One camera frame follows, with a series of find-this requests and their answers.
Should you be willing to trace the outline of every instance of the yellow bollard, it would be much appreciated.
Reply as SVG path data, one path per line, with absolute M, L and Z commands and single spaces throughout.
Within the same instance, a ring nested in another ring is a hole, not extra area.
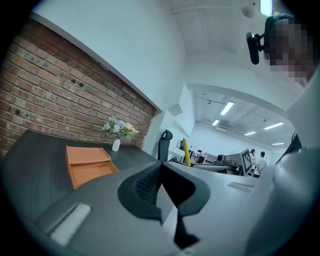
M 191 166 L 189 148 L 188 148 L 188 144 L 187 144 L 187 140 L 186 139 L 183 140 L 183 147 L 184 147 L 186 166 Z

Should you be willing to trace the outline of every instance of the white flowers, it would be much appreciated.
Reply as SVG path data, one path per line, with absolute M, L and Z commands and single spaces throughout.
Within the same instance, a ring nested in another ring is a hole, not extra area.
M 131 123 L 117 120 L 114 116 L 108 117 L 108 122 L 102 127 L 103 131 L 107 131 L 107 134 L 114 134 L 117 138 L 132 137 L 139 133 Z

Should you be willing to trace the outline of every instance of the desk surface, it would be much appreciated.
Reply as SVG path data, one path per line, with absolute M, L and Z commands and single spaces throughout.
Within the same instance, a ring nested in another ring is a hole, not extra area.
M 119 171 L 156 159 L 136 146 L 112 145 L 55 137 L 27 130 L 1 162 L 1 178 L 8 196 L 35 220 L 52 203 L 73 190 L 66 165 L 66 146 L 104 148 Z

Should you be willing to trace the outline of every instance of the white vase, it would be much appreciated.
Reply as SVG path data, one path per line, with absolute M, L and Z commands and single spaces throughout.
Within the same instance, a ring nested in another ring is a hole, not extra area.
M 113 142 L 112 151 L 117 152 L 117 151 L 119 150 L 119 147 L 120 147 L 120 139 L 117 138 L 117 139 Z

